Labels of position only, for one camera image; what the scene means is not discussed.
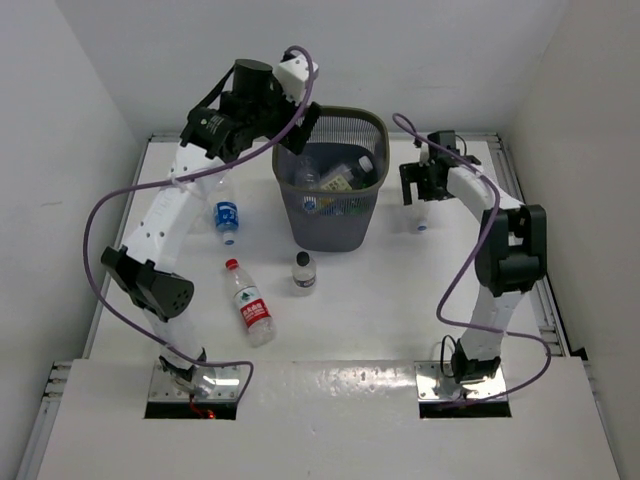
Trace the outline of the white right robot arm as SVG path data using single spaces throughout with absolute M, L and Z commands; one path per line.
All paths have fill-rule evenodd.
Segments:
M 470 323 L 456 341 L 450 378 L 475 382 L 496 374 L 515 307 L 547 273 L 547 217 L 505 193 L 463 155 L 452 130 L 417 137 L 420 159 L 399 167 L 403 204 L 459 200 L 479 224 L 478 240 L 461 267 L 473 267 L 480 288 Z

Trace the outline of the blue label water bottle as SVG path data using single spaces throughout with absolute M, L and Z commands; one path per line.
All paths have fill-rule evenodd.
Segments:
M 349 208 L 347 205 L 340 202 L 330 202 L 326 205 L 323 205 L 319 210 L 319 213 L 322 216 L 342 216 L 349 213 Z

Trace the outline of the clear bottle blue cap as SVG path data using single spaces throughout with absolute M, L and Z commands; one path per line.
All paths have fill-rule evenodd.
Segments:
M 317 161 L 311 156 L 300 156 L 294 172 L 294 186 L 303 190 L 316 190 L 319 181 Z

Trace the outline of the pineapple juice bottle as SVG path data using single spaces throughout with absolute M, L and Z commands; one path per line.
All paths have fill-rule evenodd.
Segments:
M 367 156 L 362 156 L 356 161 L 341 163 L 333 167 L 320 178 L 318 188 L 321 191 L 344 192 L 344 191 L 352 190 L 348 183 L 348 180 L 350 179 L 350 174 L 349 174 L 350 166 L 352 164 L 358 164 L 358 163 L 363 164 L 364 162 L 372 163 L 372 161 Z

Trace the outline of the green soda bottle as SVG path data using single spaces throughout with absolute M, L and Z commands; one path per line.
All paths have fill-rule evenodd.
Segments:
M 373 186 L 378 181 L 375 166 L 369 162 L 352 164 L 349 170 L 348 183 L 352 190 L 362 190 Z

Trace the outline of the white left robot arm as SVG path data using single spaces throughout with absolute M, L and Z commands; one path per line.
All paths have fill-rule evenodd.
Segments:
M 161 368 L 192 396 L 213 390 L 219 367 L 208 362 L 187 314 L 195 287 L 174 270 L 182 245 L 226 171 L 258 156 L 255 140 L 303 151 L 321 112 L 310 99 L 318 73 L 299 47 L 276 67 L 236 60 L 189 111 L 168 177 L 155 183 L 143 219 L 120 247 L 103 251 L 102 265 L 151 324 Z

